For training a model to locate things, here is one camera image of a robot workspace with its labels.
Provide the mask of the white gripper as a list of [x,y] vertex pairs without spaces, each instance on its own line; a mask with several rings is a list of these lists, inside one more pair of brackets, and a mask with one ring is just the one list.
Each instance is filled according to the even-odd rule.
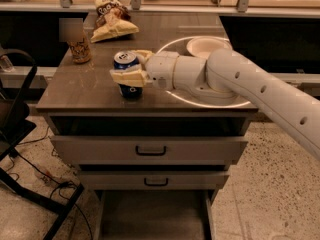
[[149,78],[154,87],[163,90],[173,89],[173,72],[179,57],[177,52],[162,51],[154,55],[150,50],[133,50],[140,64],[145,64],[146,71],[141,68],[135,70],[110,70],[115,83],[144,87]]

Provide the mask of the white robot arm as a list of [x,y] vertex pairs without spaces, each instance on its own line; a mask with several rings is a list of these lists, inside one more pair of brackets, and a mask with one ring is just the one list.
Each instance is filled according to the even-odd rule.
[[118,84],[184,90],[214,105],[227,106],[242,96],[320,159],[320,101],[231,49],[218,48],[206,59],[163,51],[110,75]]

